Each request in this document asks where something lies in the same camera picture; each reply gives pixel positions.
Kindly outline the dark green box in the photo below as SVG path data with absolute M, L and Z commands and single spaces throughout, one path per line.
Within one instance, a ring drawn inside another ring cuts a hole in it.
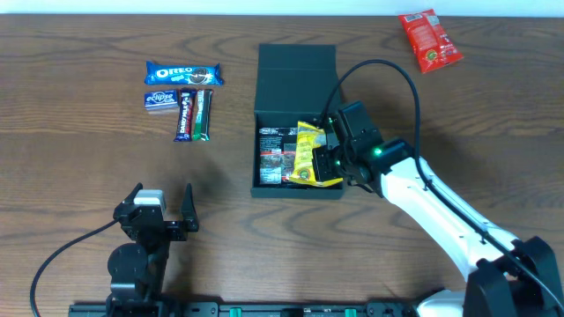
M 260 130 L 295 128 L 299 121 L 318 122 L 337 81 L 333 45 L 259 45 L 252 197 L 337 200 L 343 196 L 341 183 L 316 188 L 292 182 L 266 184 L 260 180 Z

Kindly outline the black clear jerky bag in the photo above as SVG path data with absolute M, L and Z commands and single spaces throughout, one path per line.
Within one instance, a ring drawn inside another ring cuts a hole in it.
M 298 129 L 260 128 L 259 180 L 261 185 L 284 185 L 290 182 L 296 155 Z

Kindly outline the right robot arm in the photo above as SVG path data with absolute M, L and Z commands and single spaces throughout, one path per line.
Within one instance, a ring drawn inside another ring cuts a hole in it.
M 422 299 L 419 316 L 561 316 L 555 254 L 539 237 L 522 241 L 482 216 L 419 155 L 418 145 L 384 140 L 364 114 L 327 116 L 327 143 L 313 150 L 317 176 L 340 177 L 407 213 L 455 263 L 462 291 Z

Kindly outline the yellow snack bag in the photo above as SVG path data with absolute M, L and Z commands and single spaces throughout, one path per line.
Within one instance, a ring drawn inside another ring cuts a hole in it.
M 313 150 L 324 145 L 326 145 L 326 135 L 323 129 L 318 129 L 307 122 L 298 122 L 293 172 L 289 177 L 291 182 L 327 188 L 343 181 L 342 178 L 333 178 L 328 181 L 319 181 L 316 178 Z

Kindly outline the red snack bag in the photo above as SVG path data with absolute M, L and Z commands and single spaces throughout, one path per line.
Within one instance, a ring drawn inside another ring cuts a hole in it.
M 398 16 L 422 73 L 438 70 L 464 59 L 442 27 L 433 9 Z

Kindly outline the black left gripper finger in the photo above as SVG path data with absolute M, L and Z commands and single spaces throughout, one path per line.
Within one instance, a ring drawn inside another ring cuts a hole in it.
M 180 208 L 182 214 L 182 225 L 186 232 L 197 232 L 199 230 L 199 221 L 193 201 L 193 191 L 190 183 L 186 185 L 182 205 Z
M 143 184 L 142 183 L 138 183 L 132 190 L 131 192 L 126 196 L 126 198 L 122 201 L 122 205 L 123 206 L 130 206 L 130 205 L 134 205 L 134 200 L 135 197 L 137 196 L 137 193 L 143 188 Z

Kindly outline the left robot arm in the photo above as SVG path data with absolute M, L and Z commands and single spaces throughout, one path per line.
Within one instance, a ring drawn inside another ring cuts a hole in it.
M 179 220 L 166 220 L 164 194 L 138 183 L 114 210 L 131 239 L 108 258 L 111 276 L 107 316 L 181 316 L 182 304 L 162 294 L 170 244 L 199 230 L 192 186 L 185 188 Z

